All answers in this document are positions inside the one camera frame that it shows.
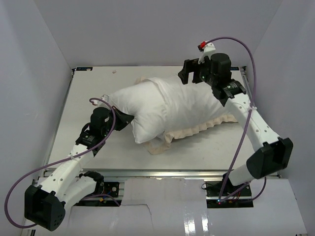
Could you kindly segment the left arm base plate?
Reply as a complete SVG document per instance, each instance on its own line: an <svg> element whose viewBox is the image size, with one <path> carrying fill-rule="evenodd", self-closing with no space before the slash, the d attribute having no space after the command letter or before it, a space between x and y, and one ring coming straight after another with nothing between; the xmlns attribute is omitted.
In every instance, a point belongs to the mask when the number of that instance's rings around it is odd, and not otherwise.
<svg viewBox="0 0 315 236"><path fill-rule="evenodd" d="M102 192L103 196L96 198L89 198L86 200L79 201L75 204L78 207L118 207L123 198L124 194L124 184L121 182L105 182L104 190Z"/></svg>

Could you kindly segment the white pillow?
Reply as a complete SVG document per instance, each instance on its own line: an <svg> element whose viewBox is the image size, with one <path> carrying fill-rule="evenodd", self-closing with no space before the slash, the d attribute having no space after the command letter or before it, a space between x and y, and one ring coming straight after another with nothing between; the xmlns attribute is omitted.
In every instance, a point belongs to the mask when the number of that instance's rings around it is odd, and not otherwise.
<svg viewBox="0 0 315 236"><path fill-rule="evenodd" d="M137 144L154 139L166 129L167 103L163 94L164 85L165 79L153 77L109 95L112 105L134 117L131 125Z"/></svg>

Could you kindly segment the grey and cream pillowcase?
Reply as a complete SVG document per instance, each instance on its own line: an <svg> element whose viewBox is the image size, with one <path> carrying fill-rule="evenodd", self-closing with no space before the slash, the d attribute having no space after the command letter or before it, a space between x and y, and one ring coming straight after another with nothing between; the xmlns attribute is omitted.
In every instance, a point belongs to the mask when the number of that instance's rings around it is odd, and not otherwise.
<svg viewBox="0 0 315 236"><path fill-rule="evenodd" d="M208 85L192 83L183 85L178 77L141 77L135 84L148 81L157 84L165 98L167 110L166 127L163 132L144 143L152 155L170 149L173 140L198 134L224 122L237 122L236 118L215 99Z"/></svg>

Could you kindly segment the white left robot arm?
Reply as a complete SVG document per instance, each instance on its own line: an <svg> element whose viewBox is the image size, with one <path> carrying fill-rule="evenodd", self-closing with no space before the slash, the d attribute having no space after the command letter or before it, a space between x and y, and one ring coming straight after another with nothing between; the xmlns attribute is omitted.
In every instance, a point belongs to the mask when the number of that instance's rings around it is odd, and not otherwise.
<svg viewBox="0 0 315 236"><path fill-rule="evenodd" d="M70 159L60 164L38 186L25 191L26 219L49 231L63 221L66 211L86 196L99 196L104 190L104 177L93 171L81 173L104 146L112 131L124 129L134 119L116 107L98 107L90 122L85 124L69 154Z"/></svg>

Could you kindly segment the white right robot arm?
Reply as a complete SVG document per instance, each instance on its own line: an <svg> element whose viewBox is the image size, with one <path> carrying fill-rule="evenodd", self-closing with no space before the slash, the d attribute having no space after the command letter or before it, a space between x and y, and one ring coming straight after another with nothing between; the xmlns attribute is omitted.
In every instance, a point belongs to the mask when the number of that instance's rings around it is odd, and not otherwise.
<svg viewBox="0 0 315 236"><path fill-rule="evenodd" d="M187 84L189 74L192 73L193 83L205 82L210 85L214 97L236 118L252 144L253 155L244 165L232 170L228 180L222 184L223 192L234 196L241 184L286 169L293 142L290 138L281 138L251 106L245 88L232 78L230 69L229 56L215 53L210 57L205 56L203 61L185 60L178 76L183 84Z"/></svg>

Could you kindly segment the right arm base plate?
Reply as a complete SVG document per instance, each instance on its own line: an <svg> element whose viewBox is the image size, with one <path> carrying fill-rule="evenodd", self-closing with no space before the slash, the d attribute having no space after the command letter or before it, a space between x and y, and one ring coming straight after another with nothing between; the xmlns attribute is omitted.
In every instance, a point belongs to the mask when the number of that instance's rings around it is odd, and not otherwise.
<svg viewBox="0 0 315 236"><path fill-rule="evenodd" d="M232 186L226 184L221 201L219 202L219 193L223 181L206 181L201 185L201 189L206 192L206 202L208 209L219 208L252 208L252 191L250 186L246 186L236 192L241 186Z"/></svg>

